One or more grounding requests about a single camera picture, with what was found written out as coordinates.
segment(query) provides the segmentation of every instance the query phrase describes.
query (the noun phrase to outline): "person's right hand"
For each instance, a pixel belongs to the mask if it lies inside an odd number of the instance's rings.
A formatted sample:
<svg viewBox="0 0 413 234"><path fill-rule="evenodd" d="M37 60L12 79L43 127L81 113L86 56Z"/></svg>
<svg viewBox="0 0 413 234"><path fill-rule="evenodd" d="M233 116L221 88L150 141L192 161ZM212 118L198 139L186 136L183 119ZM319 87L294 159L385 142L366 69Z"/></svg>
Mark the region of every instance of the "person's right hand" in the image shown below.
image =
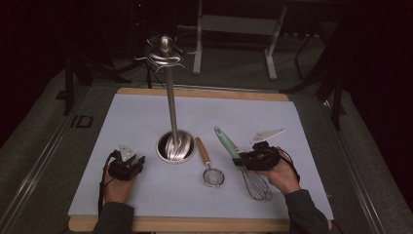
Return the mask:
<svg viewBox="0 0 413 234"><path fill-rule="evenodd" d="M280 155L288 160L282 150L278 147ZM280 159L279 163L273 167L270 171L256 171L257 174L266 176L268 181L276 186L283 195L300 190L300 184L297 177L291 167L283 160Z"/></svg>

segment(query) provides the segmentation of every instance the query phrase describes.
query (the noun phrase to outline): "round metal base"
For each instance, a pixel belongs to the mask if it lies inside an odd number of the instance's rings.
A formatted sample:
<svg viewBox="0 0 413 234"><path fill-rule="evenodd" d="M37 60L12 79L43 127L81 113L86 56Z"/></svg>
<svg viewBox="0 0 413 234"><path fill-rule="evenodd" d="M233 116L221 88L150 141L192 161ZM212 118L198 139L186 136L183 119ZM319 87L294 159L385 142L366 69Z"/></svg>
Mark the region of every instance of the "round metal base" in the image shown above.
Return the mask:
<svg viewBox="0 0 413 234"><path fill-rule="evenodd" d="M172 132L166 132L156 142L158 156L167 163L181 164L192 158L197 151L194 137L184 131L177 131L178 147L175 150Z"/></svg>

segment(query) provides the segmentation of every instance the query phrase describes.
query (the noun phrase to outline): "person's left hand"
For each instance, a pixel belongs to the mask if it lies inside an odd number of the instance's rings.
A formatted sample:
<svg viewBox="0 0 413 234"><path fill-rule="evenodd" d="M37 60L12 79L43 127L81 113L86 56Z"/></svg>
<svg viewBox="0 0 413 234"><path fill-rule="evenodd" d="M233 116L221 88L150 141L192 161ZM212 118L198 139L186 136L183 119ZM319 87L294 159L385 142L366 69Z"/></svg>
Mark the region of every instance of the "person's left hand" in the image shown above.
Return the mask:
<svg viewBox="0 0 413 234"><path fill-rule="evenodd" d="M105 202L127 203L133 184L136 181L136 176L128 181L122 181L109 175L106 170L104 177L104 200Z"/></svg>

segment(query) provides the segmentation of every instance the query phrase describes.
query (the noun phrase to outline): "forearm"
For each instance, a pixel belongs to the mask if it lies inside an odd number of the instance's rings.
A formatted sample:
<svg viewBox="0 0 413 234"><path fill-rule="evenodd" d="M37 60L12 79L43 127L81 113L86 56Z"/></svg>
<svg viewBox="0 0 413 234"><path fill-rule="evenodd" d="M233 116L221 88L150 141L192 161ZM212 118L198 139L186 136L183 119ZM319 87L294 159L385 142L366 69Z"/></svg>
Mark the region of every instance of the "forearm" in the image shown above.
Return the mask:
<svg viewBox="0 0 413 234"><path fill-rule="evenodd" d="M94 233L131 234L134 208L123 203L106 203L103 206Z"/></svg>
<svg viewBox="0 0 413 234"><path fill-rule="evenodd" d="M319 211L309 191L301 189L285 195L290 218L290 233L329 233L328 221Z"/></svg>

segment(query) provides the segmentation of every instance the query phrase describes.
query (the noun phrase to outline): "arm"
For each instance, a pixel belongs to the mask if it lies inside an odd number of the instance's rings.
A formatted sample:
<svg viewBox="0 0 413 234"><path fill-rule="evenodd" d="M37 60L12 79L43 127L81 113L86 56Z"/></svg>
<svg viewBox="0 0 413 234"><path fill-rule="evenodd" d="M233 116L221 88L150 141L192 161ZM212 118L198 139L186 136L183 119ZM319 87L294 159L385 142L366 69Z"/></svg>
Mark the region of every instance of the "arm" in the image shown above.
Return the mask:
<svg viewBox="0 0 413 234"><path fill-rule="evenodd" d="M106 171L102 212L94 233L132 233L134 208L126 205L136 177L129 181L113 178Z"/></svg>
<svg viewBox="0 0 413 234"><path fill-rule="evenodd" d="M279 153L289 161L281 150ZM290 233L329 233L327 219L314 205L310 193L301 189L288 163L280 160L272 170L257 173L266 176L268 181L284 195L290 217Z"/></svg>

